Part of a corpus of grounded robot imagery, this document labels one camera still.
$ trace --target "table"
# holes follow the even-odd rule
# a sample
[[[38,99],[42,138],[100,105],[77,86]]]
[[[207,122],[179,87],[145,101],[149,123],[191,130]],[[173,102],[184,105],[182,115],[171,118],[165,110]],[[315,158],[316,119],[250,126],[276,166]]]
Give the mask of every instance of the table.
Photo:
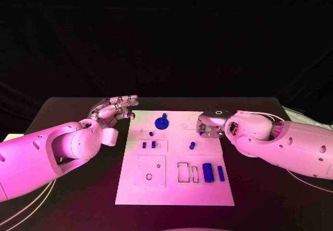
[[[26,134],[80,121],[99,101],[99,98],[51,98]],[[140,98],[135,109],[204,111],[214,108],[269,112],[289,119],[276,98]],[[103,145],[91,161],[57,181],[45,204],[16,230],[161,231],[186,227],[332,230],[333,195],[297,181],[284,169],[260,158],[244,156],[227,137],[221,143],[235,206],[116,205],[129,126],[129,120],[117,123],[117,146]],[[31,203],[42,190],[44,187],[0,203],[2,220]]]

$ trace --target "robotic hand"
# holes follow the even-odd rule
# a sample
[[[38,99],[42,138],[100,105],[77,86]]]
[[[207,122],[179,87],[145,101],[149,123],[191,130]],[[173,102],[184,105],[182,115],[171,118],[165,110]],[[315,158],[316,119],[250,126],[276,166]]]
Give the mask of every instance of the robotic hand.
[[[117,120],[135,119],[137,95],[104,99],[88,118],[0,143],[0,202],[25,195],[80,167],[101,144],[114,146]]]
[[[246,156],[260,157],[302,175],[333,179],[333,131],[322,127],[284,121],[269,113],[233,114],[220,110],[201,114],[197,132],[202,137],[227,135]]]

